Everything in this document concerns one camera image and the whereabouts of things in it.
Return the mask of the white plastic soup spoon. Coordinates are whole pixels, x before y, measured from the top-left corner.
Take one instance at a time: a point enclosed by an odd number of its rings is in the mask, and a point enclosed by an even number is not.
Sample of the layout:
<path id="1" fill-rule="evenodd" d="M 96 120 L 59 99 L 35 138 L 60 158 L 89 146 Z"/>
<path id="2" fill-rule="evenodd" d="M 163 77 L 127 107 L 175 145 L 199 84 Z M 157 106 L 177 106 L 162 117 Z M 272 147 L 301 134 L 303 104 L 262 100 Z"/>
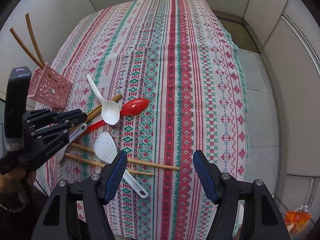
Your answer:
<path id="1" fill-rule="evenodd" d="M 94 81 L 87 75 L 88 82 L 98 100 L 101 102 L 101 117 L 109 125 L 115 125 L 120 119 L 120 109 L 116 102 L 105 100 L 100 94 Z"/>

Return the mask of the orange snack bag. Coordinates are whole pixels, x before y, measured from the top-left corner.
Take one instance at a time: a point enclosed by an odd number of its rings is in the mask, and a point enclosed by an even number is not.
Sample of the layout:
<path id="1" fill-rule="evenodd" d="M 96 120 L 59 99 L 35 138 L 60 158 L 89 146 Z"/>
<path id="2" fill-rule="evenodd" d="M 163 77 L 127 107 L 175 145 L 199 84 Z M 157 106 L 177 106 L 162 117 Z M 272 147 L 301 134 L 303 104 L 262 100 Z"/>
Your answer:
<path id="1" fill-rule="evenodd" d="M 307 212 L 287 211 L 284 220 L 289 236 L 293 238 L 301 233 L 311 217 L 312 214 Z"/>

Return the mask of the pink lattice utensil basket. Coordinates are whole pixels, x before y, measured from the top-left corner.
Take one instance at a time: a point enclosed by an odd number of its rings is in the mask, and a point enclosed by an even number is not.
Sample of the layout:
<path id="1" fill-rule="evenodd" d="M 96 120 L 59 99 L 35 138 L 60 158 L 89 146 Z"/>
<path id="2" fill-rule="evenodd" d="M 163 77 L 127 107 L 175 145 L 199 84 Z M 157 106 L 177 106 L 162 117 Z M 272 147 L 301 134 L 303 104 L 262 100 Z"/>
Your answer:
<path id="1" fill-rule="evenodd" d="M 33 73 L 28 98 L 52 108 L 65 108 L 72 83 L 45 64 Z"/>

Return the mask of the white rice paddle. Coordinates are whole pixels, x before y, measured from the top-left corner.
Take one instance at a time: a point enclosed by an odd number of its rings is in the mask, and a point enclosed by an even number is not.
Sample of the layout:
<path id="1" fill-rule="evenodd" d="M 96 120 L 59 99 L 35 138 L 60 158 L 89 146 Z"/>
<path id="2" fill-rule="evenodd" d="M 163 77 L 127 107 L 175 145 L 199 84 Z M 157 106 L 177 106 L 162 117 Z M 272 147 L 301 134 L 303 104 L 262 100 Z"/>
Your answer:
<path id="1" fill-rule="evenodd" d="M 94 152 L 102 161 L 108 164 L 112 163 L 118 151 L 110 133 L 103 132 L 99 135 L 94 143 Z M 132 187 L 140 198 L 148 198 L 149 193 L 138 181 L 135 180 L 135 178 L 128 172 L 128 169 L 125 170 L 123 179 Z"/>

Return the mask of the patterned woven tablecloth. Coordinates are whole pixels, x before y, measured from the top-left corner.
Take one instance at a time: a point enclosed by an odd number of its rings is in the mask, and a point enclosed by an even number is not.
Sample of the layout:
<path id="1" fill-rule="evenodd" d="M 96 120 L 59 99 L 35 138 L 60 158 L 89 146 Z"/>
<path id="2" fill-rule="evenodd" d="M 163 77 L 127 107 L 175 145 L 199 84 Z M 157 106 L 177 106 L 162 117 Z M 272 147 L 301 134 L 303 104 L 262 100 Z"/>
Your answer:
<path id="1" fill-rule="evenodd" d="M 222 172 L 246 176 L 247 92 L 238 47 L 205 0 L 135 0 L 84 18 L 52 68 L 72 83 L 66 109 L 90 112 L 102 96 L 119 105 L 146 98 L 138 116 L 80 138 L 93 147 L 108 132 L 129 158 L 175 170 L 129 164 L 148 191 L 122 181 L 105 207 L 115 235 L 130 239 L 205 239 L 216 207 L 193 166 L 201 150 Z"/>

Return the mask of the wooden chopstick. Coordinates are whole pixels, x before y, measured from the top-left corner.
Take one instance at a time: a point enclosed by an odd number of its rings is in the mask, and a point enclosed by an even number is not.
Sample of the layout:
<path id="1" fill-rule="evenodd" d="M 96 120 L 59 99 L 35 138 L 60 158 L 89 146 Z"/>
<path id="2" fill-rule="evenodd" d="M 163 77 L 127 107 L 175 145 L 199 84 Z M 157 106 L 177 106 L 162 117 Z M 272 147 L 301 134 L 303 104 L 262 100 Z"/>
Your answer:
<path id="1" fill-rule="evenodd" d="M 69 154 L 69 153 L 65 153 L 65 157 L 77 160 L 77 161 L 82 162 L 82 163 L 87 163 L 87 164 L 92 165 L 92 166 L 100 167 L 100 168 L 103 168 L 105 166 L 105 164 L 103 164 L 103 163 L 99 163 L 99 162 L 96 162 L 96 161 L 93 161 L 93 160 L 85 159 L 85 158 L 82 158 L 82 157 L 79 157 L 79 156 L 76 156 L 76 155 L 72 155 L 72 154 Z M 138 174 L 138 175 L 144 175 L 144 176 L 154 176 L 154 174 L 150 173 L 150 172 L 135 171 L 135 170 L 132 170 L 132 169 L 129 169 L 129 168 L 127 168 L 127 170 L 131 174 Z"/>
<path id="2" fill-rule="evenodd" d="M 100 113 L 101 113 L 101 110 L 102 110 L 102 105 L 99 104 L 97 107 L 95 107 L 94 109 L 92 109 L 88 114 L 87 114 L 87 120 L 84 122 L 84 123 L 88 123 L 89 121 L 91 121 L 92 119 L 94 119 L 96 116 L 98 116 Z M 76 131 L 79 127 L 81 126 L 78 125 L 76 126 L 75 128 L 72 128 L 71 129 L 71 133 L 74 133 L 74 131 Z"/>
<path id="3" fill-rule="evenodd" d="M 122 95 L 121 95 L 121 94 L 118 94 L 118 95 L 116 95 L 114 98 L 112 98 L 111 101 L 117 102 L 117 101 L 119 101 L 121 98 L 122 98 Z M 96 107 L 94 107 L 94 108 L 87 114 L 87 115 L 88 115 L 88 118 L 91 117 L 91 116 L 96 117 L 98 114 L 101 113 L 101 109 L 102 109 L 102 105 L 101 105 L 101 104 L 99 104 L 99 105 L 97 105 Z"/>
<path id="4" fill-rule="evenodd" d="M 43 69 L 45 67 L 45 62 L 43 60 L 43 57 L 42 57 L 42 54 L 40 52 L 40 49 L 39 49 L 39 46 L 36 42 L 36 38 L 35 38 L 35 35 L 34 35 L 34 32 L 33 32 L 33 28 L 32 28 L 32 25 L 31 25 L 31 20 L 30 20 L 30 15 L 29 13 L 27 13 L 25 15 L 25 21 L 26 21 L 26 24 L 27 24 L 27 28 L 28 28 L 28 31 L 29 31 L 29 36 L 30 36 L 30 39 L 31 39 L 31 42 L 33 44 L 33 47 L 35 49 L 35 52 L 36 52 L 36 55 L 40 61 L 40 68 Z"/>
<path id="5" fill-rule="evenodd" d="M 33 60 L 33 62 L 40 67 L 41 69 L 43 69 L 42 64 L 40 63 L 39 60 L 36 59 L 36 57 L 31 53 L 31 51 L 26 47 L 26 45 L 22 42 L 22 40 L 20 39 L 20 37 L 17 35 L 16 31 L 13 28 L 10 28 L 10 32 L 12 34 L 12 36 L 14 37 L 14 39 L 17 41 L 17 43 L 20 45 L 20 47 L 24 50 L 24 52 Z"/>
<path id="6" fill-rule="evenodd" d="M 86 150 L 88 152 L 92 152 L 95 153 L 93 148 L 87 147 L 87 146 L 83 146 L 77 143 L 71 143 L 71 145 L 73 147 L 82 149 L 82 150 Z M 147 161 L 141 161 L 141 160 L 137 160 L 137 159 L 131 159 L 128 158 L 128 162 L 129 163 L 133 163 L 133 164 L 138 164 L 138 165 L 145 165 L 145 166 L 150 166 L 150 167 L 157 167 L 157 168 L 166 168 L 169 170 L 179 170 L 179 167 L 175 167 L 175 166 L 170 166 L 170 165 L 163 165 L 163 164 L 156 164 L 156 163 L 151 163 L 151 162 L 147 162 Z"/>

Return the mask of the red plastic spoon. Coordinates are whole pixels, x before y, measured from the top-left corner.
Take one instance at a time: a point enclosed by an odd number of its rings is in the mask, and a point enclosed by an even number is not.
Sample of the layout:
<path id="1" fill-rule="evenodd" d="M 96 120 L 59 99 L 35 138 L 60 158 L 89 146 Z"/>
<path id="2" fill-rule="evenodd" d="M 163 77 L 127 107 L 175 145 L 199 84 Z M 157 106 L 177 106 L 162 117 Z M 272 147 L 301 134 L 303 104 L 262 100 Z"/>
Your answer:
<path id="1" fill-rule="evenodd" d="M 120 110 L 120 117 L 139 115 L 147 109 L 149 102 L 150 100 L 146 98 L 136 98 L 128 101 Z M 104 120 L 96 122 L 95 124 L 88 126 L 87 130 L 83 133 L 83 135 L 98 129 L 101 126 L 104 126 L 105 124 L 106 122 L 104 122 Z"/>

